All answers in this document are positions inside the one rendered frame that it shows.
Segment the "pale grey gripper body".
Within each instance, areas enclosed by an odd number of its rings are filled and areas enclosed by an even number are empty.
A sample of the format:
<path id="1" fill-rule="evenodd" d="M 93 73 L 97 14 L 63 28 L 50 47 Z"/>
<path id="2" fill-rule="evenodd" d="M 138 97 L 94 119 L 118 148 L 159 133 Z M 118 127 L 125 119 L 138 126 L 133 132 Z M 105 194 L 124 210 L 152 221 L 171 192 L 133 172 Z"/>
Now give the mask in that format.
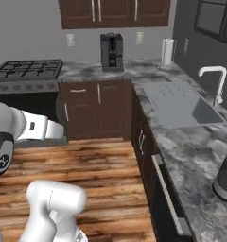
<path id="1" fill-rule="evenodd" d="M 64 126 L 49 120 L 46 125 L 46 139 L 61 139 L 64 135 Z"/>

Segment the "dark wood narrow cupboard door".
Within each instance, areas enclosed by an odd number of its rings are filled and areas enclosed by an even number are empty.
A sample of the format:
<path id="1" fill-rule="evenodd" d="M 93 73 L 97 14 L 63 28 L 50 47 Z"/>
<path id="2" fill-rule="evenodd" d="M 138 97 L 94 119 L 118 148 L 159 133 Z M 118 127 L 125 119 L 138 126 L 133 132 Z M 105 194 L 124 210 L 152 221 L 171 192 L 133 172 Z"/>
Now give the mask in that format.
<path id="1" fill-rule="evenodd" d="M 96 103 L 70 104 L 66 102 L 69 122 L 66 132 L 70 140 L 94 138 L 97 132 Z"/>

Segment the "dark wood drawer front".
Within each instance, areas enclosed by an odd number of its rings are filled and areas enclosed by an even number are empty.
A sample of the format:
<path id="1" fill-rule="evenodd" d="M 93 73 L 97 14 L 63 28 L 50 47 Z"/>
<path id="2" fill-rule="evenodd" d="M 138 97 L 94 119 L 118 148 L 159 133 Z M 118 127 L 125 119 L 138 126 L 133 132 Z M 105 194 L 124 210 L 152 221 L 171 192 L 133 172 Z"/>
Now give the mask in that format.
<path id="1" fill-rule="evenodd" d="M 84 93 L 71 93 L 71 89 L 86 89 Z M 96 85 L 90 81 L 63 82 L 60 84 L 61 97 L 66 102 L 86 103 L 96 98 Z"/>

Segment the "black gas stove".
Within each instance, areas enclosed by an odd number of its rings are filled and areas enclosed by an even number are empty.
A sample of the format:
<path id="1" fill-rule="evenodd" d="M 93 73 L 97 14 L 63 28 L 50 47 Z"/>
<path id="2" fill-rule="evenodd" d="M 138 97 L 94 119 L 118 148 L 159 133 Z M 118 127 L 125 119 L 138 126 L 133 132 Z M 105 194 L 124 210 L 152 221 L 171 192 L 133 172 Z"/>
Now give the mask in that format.
<path id="1" fill-rule="evenodd" d="M 0 66 L 0 131 L 13 135 L 17 147 L 53 147 L 67 143 L 46 139 L 49 120 L 64 126 L 58 76 L 62 60 L 10 60 Z"/>

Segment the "black coffee machine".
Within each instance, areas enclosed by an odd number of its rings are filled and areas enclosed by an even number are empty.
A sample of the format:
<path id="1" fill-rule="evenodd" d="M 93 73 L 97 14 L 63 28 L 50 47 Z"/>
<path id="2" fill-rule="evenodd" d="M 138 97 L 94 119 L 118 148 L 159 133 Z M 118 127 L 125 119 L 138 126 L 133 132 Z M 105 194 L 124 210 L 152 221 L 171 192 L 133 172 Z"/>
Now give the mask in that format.
<path id="1" fill-rule="evenodd" d="M 122 72 L 123 38 L 120 34 L 100 35 L 101 65 L 104 72 Z"/>

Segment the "dark wood cupboard run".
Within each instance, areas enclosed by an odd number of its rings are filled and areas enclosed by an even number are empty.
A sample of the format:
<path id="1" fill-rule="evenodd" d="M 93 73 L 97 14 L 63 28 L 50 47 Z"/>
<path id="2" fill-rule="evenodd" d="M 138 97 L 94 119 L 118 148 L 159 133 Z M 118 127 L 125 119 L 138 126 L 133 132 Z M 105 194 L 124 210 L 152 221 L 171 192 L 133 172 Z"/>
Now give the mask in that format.
<path id="1" fill-rule="evenodd" d="M 151 128 L 148 119 L 141 106 L 137 93 L 133 93 L 132 102 L 132 124 L 131 124 L 131 140 L 135 150 L 135 155 L 138 161 L 139 169 L 143 178 L 143 183 L 147 193 L 148 203 L 152 203 L 153 191 L 155 188 L 154 165 L 152 163 L 151 155 L 156 153 L 155 140 L 152 136 Z M 145 134 L 145 141 L 143 144 L 144 154 L 140 154 L 139 149 L 139 134 L 143 129 Z"/>

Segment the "steel sink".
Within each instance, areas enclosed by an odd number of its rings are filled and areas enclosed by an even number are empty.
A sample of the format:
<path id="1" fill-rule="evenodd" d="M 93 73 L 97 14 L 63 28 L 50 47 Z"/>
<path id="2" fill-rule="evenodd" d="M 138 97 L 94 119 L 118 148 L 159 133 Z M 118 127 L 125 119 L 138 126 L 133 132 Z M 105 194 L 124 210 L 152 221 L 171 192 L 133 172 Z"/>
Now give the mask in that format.
<path id="1" fill-rule="evenodd" d="M 204 98 L 186 81 L 150 82 L 143 89 L 155 110 L 158 124 L 176 129 L 224 123 Z"/>

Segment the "white paper towel roll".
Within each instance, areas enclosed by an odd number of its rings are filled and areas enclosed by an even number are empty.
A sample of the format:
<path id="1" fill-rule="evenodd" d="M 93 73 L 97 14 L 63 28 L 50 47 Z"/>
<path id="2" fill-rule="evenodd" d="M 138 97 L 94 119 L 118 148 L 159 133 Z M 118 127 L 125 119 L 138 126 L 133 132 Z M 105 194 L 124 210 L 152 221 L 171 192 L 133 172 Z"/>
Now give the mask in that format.
<path id="1" fill-rule="evenodd" d="M 173 39 L 163 39 L 162 56 L 158 65 L 159 69 L 170 68 L 173 63 L 173 54 L 175 52 L 176 41 Z"/>

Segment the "white tap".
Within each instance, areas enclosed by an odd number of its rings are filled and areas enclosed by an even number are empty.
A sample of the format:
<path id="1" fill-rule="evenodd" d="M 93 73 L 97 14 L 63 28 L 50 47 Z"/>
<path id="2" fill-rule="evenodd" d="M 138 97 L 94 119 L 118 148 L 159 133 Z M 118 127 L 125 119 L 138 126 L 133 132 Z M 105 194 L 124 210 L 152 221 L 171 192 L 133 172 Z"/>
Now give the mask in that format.
<path id="1" fill-rule="evenodd" d="M 216 107 L 223 102 L 222 93 L 225 79 L 227 76 L 227 69 L 223 66 L 205 66 L 199 70 L 198 75 L 201 77 L 206 72 L 221 72 L 217 92 L 213 101 L 213 106 Z"/>

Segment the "dark framed window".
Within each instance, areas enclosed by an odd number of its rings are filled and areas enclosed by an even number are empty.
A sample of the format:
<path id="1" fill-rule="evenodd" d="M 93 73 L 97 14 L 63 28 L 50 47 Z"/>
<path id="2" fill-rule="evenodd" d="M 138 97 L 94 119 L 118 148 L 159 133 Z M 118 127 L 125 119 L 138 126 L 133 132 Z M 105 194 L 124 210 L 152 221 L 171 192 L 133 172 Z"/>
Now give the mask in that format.
<path id="1" fill-rule="evenodd" d="M 227 44 L 227 0 L 199 0 L 194 29 Z"/>

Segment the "dark wood wall cupboards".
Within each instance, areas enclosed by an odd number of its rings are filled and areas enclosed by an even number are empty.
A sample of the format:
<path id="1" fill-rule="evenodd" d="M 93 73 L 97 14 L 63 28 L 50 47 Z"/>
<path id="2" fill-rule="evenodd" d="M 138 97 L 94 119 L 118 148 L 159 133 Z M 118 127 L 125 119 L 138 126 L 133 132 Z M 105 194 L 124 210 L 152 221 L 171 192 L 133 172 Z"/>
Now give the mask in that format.
<path id="1" fill-rule="evenodd" d="M 58 0 L 63 29 L 168 26 L 171 0 Z"/>

